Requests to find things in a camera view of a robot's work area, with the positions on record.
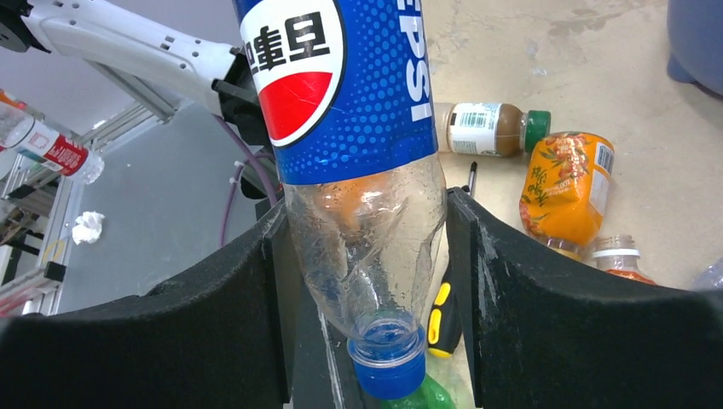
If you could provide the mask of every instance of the halftone dot pattern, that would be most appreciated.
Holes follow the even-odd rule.
[[[412,121],[411,107],[427,101],[415,102],[409,96],[407,67],[413,64],[416,81],[419,59],[400,30],[397,1],[346,0],[337,6],[346,30],[344,77],[336,101],[314,130],[276,149],[286,183],[371,175],[437,150],[432,118]],[[413,6],[402,13],[417,12]]]

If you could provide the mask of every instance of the green bottle cap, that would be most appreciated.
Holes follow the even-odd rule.
[[[552,114],[549,111],[527,112],[527,126],[524,131],[524,151],[527,153],[535,149],[535,145],[542,138],[550,134]]]

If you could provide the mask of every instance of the pepsi bottle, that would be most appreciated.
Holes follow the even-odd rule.
[[[311,295],[385,400],[425,379],[445,219],[420,0],[235,0]]]

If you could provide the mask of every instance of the screwdriver handle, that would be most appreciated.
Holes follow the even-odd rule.
[[[427,326],[427,348],[430,354],[440,358],[452,356],[462,338],[462,323],[454,289],[449,280],[450,271],[448,268],[444,273]]]

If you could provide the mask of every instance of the screwdriver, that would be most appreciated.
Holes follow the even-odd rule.
[[[477,162],[472,162],[470,179],[462,190],[474,198],[474,188],[477,181]],[[429,325],[427,326],[427,348],[430,354],[440,358],[449,358],[457,348],[462,338],[462,323],[458,311],[457,300],[454,298],[452,288],[452,268],[442,277],[442,285],[431,307]]]

